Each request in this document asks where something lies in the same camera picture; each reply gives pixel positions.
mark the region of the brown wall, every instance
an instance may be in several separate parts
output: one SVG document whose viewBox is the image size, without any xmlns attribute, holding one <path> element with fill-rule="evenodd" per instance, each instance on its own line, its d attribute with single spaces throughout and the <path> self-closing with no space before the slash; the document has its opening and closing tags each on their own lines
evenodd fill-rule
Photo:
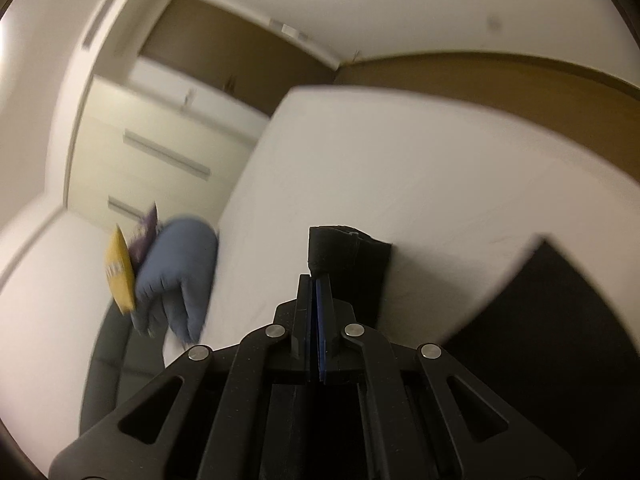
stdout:
<svg viewBox="0 0 640 480">
<path fill-rule="evenodd" d="M 141 54 L 269 115 L 293 86 L 330 84 L 334 70 L 275 34 L 201 0 L 173 0 Z"/>
<path fill-rule="evenodd" d="M 411 90 L 497 108 L 589 148 L 640 182 L 640 89 L 564 62 L 448 53 L 357 63 L 336 83 Z"/>
</svg>

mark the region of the black fabric object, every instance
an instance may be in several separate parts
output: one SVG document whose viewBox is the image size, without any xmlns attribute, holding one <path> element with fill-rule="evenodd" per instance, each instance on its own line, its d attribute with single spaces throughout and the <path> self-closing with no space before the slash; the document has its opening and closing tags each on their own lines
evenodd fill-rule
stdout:
<svg viewBox="0 0 640 480">
<path fill-rule="evenodd" d="M 585 478 L 640 429 L 640 359 L 612 311 L 546 240 L 444 348 L 571 454 Z"/>
<path fill-rule="evenodd" d="M 351 303 L 358 322 L 375 327 L 391 244 L 347 226 L 309 228 L 311 276 L 329 274 L 336 300 Z"/>
</svg>

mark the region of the dark gray chair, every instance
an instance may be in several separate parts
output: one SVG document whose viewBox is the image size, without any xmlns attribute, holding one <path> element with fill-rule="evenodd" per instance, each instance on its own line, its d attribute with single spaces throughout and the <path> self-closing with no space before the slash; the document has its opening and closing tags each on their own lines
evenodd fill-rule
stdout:
<svg viewBox="0 0 640 480">
<path fill-rule="evenodd" d="M 155 337 L 140 335 L 132 329 L 131 318 L 123 316 L 115 302 L 111 303 L 98 333 L 84 386 L 81 434 L 164 370 L 162 346 L 166 329 L 164 321 Z"/>
</svg>

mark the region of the black mat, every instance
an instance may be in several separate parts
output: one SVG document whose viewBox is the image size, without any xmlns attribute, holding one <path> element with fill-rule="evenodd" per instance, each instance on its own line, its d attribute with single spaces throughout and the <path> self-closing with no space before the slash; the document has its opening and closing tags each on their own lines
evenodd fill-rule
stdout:
<svg viewBox="0 0 640 480">
<path fill-rule="evenodd" d="M 549 242 L 444 346 L 564 447 L 581 478 L 640 478 L 635 450 L 623 449 L 638 441 L 640 359 L 602 298 Z M 597 475 L 604 465 L 607 475 Z"/>
</svg>

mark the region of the metal screw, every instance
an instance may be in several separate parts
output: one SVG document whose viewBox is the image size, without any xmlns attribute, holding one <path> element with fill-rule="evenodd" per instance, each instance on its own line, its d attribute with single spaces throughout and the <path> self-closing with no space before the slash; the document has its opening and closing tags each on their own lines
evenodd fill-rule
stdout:
<svg viewBox="0 0 640 480">
<path fill-rule="evenodd" d="M 432 343 L 423 345 L 420 352 L 422 353 L 422 357 L 426 357 L 427 359 L 437 359 L 442 355 L 442 350 L 440 350 L 440 347 Z"/>
<path fill-rule="evenodd" d="M 359 323 L 351 323 L 344 327 L 344 333 L 350 337 L 360 337 L 364 334 L 364 327 Z"/>
<path fill-rule="evenodd" d="M 269 325 L 264 330 L 264 333 L 267 335 L 267 337 L 280 337 L 281 335 L 284 335 L 285 332 L 286 330 L 284 330 L 284 327 L 282 325 Z"/>
<path fill-rule="evenodd" d="M 203 345 L 193 346 L 190 348 L 188 355 L 192 361 L 202 361 L 209 357 L 209 348 Z"/>
</svg>

